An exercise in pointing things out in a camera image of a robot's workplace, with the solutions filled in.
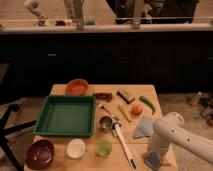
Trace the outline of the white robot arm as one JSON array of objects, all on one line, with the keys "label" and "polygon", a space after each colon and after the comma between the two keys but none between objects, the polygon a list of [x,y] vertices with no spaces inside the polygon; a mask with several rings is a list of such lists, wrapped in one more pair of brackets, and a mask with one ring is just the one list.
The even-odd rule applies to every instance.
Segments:
[{"label": "white robot arm", "polygon": [[213,165],[213,140],[198,136],[182,128],[183,117],[177,112],[167,113],[153,123],[153,134],[147,151],[164,157],[170,144],[176,144]]}]

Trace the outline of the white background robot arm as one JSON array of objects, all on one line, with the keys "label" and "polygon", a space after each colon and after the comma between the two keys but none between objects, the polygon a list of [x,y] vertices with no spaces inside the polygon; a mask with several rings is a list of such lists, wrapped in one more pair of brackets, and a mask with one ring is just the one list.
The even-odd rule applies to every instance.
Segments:
[{"label": "white background robot arm", "polygon": [[46,16],[39,10],[39,3],[37,0],[26,0],[24,3],[26,9],[35,15],[39,20],[45,20]]}]

